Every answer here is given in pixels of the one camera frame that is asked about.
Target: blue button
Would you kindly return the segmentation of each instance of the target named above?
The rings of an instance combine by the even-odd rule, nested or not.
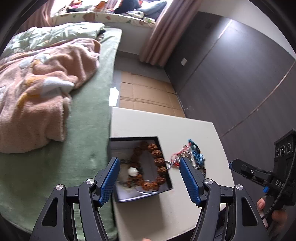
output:
[[[263,188],[263,192],[264,192],[264,193],[268,193],[268,191],[269,191],[269,187],[264,187],[264,188]]]

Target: white wall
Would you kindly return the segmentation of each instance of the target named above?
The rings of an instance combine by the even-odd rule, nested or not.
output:
[[[244,23],[277,42],[296,58],[294,50],[277,26],[249,0],[204,0],[199,11]]]
[[[104,23],[106,26],[122,29],[118,50],[140,55],[143,45],[151,36],[153,28],[134,26],[128,23]]]

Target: keychain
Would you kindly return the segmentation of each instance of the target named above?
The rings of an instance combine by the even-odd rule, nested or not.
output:
[[[206,175],[206,169],[205,169],[205,158],[203,154],[201,153],[199,147],[197,144],[194,143],[191,139],[188,140],[188,146],[183,145],[183,148],[177,152],[171,155],[170,161],[166,161],[169,163],[167,166],[167,169],[170,169],[173,165],[178,167],[179,166],[179,160],[182,157],[187,157],[191,161],[191,165],[198,170],[203,170],[204,176]]]

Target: gray floor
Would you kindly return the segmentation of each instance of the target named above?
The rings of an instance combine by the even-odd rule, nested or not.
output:
[[[126,54],[126,56],[123,56],[123,52],[120,51],[118,51],[115,58],[114,70],[126,71],[132,74],[143,75],[156,80],[170,82],[163,68],[142,63],[138,60],[137,55]]]

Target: curtain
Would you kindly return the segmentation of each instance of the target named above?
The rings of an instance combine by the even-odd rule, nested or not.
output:
[[[17,33],[27,31],[31,27],[52,27],[53,22],[50,16],[50,11],[54,4],[54,0],[48,0],[40,8],[38,8],[18,29]]]
[[[118,0],[108,0],[105,8],[112,9],[115,7],[117,2],[118,2]]]
[[[203,0],[172,0],[157,19],[140,61],[164,67]]]

